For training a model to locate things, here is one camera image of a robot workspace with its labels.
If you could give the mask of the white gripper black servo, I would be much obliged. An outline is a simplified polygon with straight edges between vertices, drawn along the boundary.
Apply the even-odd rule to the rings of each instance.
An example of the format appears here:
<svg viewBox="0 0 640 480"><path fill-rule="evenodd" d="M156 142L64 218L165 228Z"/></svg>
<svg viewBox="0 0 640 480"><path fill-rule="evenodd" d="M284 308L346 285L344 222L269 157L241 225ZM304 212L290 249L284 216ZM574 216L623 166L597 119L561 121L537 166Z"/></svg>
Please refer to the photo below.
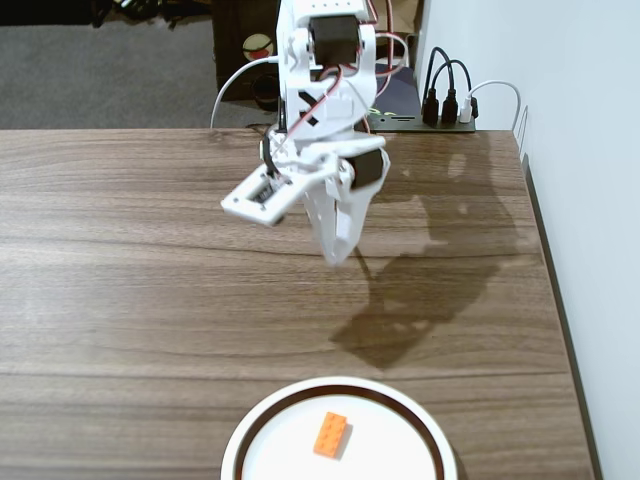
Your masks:
<svg viewBox="0 0 640 480"><path fill-rule="evenodd" d="M390 167L386 141L347 135L306 143L284 158L284 191L303 204L326 262L337 266L358 245L372 198ZM338 202L338 238L337 201Z"/></svg>

